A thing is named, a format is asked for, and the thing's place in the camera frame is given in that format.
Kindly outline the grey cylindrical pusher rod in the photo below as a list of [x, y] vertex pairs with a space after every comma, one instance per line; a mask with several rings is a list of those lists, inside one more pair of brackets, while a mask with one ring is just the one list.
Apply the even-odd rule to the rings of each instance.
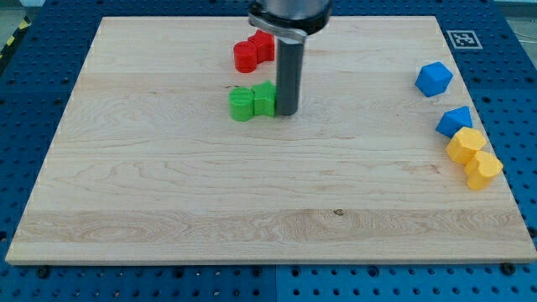
[[303, 44], [278, 38], [275, 97], [277, 115], [291, 116], [298, 110], [302, 64]]

